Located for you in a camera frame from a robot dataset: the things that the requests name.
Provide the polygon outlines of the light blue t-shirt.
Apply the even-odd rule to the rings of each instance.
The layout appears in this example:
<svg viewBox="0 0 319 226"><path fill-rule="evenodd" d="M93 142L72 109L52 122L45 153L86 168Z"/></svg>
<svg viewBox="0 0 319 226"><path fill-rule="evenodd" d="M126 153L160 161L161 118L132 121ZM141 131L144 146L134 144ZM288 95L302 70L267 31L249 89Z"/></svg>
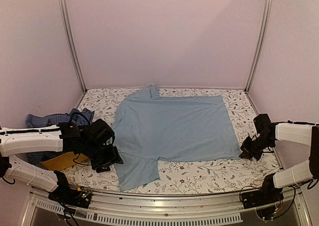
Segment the light blue t-shirt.
<svg viewBox="0 0 319 226"><path fill-rule="evenodd" d="M164 97L155 86L128 95L112 124L123 160L115 170L121 191L159 179L158 162L237 159L238 141L223 98Z"/></svg>

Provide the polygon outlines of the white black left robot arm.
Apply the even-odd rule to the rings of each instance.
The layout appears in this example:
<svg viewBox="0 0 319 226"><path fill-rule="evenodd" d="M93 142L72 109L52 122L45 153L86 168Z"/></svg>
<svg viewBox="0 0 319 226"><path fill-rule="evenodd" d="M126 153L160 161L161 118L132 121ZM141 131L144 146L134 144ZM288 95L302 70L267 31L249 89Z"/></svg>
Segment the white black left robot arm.
<svg viewBox="0 0 319 226"><path fill-rule="evenodd" d="M70 203L74 192L61 172L70 163L52 169L40 163L73 154L89 159L95 171L108 170L113 164L123 163L114 142L115 133L103 120L84 126L70 121L40 128L2 128L0 175L54 192L63 203Z"/></svg>

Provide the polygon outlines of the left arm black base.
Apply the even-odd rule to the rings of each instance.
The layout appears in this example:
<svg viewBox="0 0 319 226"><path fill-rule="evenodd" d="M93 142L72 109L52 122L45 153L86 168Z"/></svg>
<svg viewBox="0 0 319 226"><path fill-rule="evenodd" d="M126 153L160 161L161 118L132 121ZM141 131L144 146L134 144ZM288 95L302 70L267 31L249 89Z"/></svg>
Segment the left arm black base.
<svg viewBox="0 0 319 226"><path fill-rule="evenodd" d="M84 187L76 189L69 186L58 186L54 191L49 192L48 198L63 205L71 205L88 209L91 202L92 192Z"/></svg>

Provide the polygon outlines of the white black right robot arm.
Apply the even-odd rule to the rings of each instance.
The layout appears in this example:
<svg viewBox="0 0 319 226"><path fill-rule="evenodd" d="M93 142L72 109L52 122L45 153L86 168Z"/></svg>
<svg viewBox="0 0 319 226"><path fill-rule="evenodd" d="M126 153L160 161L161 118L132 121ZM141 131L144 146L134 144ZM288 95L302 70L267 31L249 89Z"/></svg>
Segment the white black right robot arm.
<svg viewBox="0 0 319 226"><path fill-rule="evenodd" d="M268 122L257 124L255 139L247 137L240 158L261 159L266 148L278 153L281 171L264 179L258 200L268 204L277 196L277 189L301 185L319 178L319 125L300 122Z"/></svg>

